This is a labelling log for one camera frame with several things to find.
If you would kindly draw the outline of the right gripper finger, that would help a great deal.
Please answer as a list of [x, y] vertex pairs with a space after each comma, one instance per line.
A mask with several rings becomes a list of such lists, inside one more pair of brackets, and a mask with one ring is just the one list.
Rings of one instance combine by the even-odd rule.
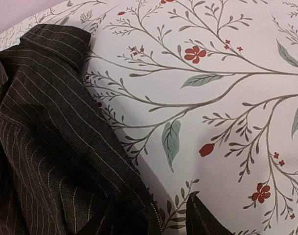
[[187, 235], [233, 235], [207, 209], [197, 192], [189, 195], [186, 202]]

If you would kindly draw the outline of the black pinstriped long sleeve shirt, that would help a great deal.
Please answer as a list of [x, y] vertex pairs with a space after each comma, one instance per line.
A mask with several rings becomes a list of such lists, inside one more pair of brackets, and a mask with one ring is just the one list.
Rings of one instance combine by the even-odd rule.
[[160, 235], [139, 171], [84, 87], [85, 30], [0, 51], [0, 235]]

